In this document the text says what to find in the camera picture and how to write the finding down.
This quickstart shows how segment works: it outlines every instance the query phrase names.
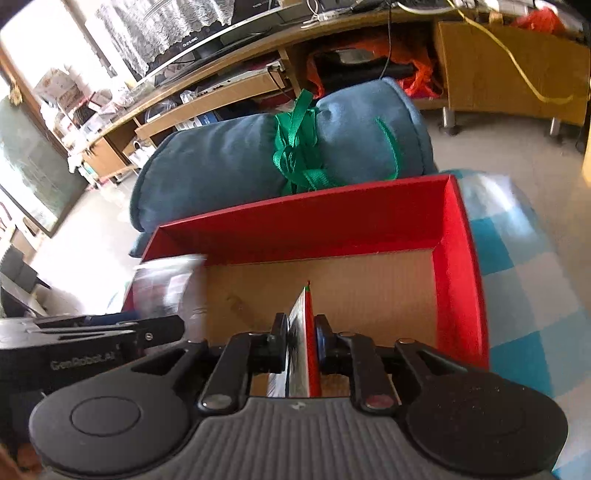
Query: lace curtain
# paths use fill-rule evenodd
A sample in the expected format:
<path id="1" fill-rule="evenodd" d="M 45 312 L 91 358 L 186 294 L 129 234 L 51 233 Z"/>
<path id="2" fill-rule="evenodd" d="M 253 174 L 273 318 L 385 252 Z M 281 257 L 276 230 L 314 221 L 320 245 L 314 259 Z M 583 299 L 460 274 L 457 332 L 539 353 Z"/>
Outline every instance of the lace curtain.
<path id="1" fill-rule="evenodd" d="M 234 0 L 106 0 L 95 16 L 115 49 L 138 73 L 192 32 L 216 20 L 230 25 Z"/>

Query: shelf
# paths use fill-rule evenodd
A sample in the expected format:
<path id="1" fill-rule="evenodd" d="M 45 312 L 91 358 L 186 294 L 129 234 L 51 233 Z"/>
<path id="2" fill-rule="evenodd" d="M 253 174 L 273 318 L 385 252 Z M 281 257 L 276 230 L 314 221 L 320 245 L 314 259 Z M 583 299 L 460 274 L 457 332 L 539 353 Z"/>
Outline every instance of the shelf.
<path id="1" fill-rule="evenodd" d="M 157 119 L 141 125 L 135 133 L 143 140 L 174 127 L 177 123 L 189 120 L 197 115 L 211 112 L 231 103 L 277 90 L 277 85 L 285 87 L 281 75 L 277 72 L 264 71 L 244 80 L 222 86 L 212 92 L 205 93 L 184 105 L 159 116 Z"/>

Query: gray ribbed grip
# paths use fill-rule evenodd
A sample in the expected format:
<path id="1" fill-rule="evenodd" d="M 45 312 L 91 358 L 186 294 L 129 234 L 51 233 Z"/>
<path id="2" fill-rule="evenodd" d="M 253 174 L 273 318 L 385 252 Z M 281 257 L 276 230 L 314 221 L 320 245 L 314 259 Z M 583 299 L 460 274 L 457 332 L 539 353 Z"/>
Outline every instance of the gray ribbed grip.
<path id="1" fill-rule="evenodd" d="M 348 398 L 250 398 L 204 420 L 174 458 L 134 480 L 466 480 L 422 457 L 386 417 Z M 47 480 L 63 479 L 54 473 Z M 551 480 L 543 472 L 522 480 Z"/>

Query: yellow cable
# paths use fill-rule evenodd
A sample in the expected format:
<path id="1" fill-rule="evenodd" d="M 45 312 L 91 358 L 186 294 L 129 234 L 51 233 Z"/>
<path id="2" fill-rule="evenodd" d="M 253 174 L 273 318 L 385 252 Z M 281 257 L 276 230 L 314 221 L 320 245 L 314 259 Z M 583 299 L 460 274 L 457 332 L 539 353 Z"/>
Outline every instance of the yellow cable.
<path id="1" fill-rule="evenodd" d="M 447 0 L 447 3 L 449 3 L 455 10 L 457 10 L 457 12 L 466 21 L 466 23 L 468 23 L 468 25 L 471 25 L 471 26 L 477 28 L 478 30 L 484 32 L 486 35 L 488 35 L 490 38 L 492 38 L 494 40 L 494 42 L 498 46 L 500 46 L 500 48 L 505 50 L 506 54 L 509 55 L 509 58 L 513 62 L 513 65 L 515 65 L 515 68 L 517 69 L 517 71 L 519 72 L 521 77 L 524 79 L 525 83 L 530 88 L 530 90 L 532 92 L 534 92 L 534 95 L 538 98 L 538 100 L 540 100 L 541 102 L 544 102 L 544 103 L 555 103 L 556 105 L 565 105 L 574 99 L 574 95 L 569 95 L 567 98 L 552 98 L 552 97 L 546 97 L 546 96 L 542 95 L 538 91 L 538 89 L 536 87 L 534 87 L 534 84 L 531 83 L 530 79 L 527 77 L 527 75 L 525 74 L 525 72 L 523 71 L 521 66 L 519 66 L 514 55 L 511 53 L 511 50 L 509 50 L 509 48 L 501 40 L 499 40 L 496 36 L 494 36 L 487 28 L 474 22 L 474 20 L 471 20 L 466 15 L 464 15 L 464 12 L 462 12 L 457 6 L 455 6 L 453 4 L 452 0 Z"/>

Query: screw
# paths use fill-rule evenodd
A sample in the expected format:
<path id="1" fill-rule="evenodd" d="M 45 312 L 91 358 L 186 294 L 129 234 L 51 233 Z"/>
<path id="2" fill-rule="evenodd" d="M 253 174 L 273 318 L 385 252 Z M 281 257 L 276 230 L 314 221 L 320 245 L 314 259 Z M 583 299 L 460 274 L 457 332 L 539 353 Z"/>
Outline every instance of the screw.
<path id="1" fill-rule="evenodd" d="M 227 395 L 216 393 L 205 397 L 202 401 L 202 404 L 209 410 L 223 410 L 224 408 L 228 408 L 230 405 L 232 405 L 232 399 Z"/>
<path id="2" fill-rule="evenodd" d="M 386 410 L 394 405 L 394 399 L 389 395 L 370 395 L 365 400 L 365 406 L 372 410 Z"/>

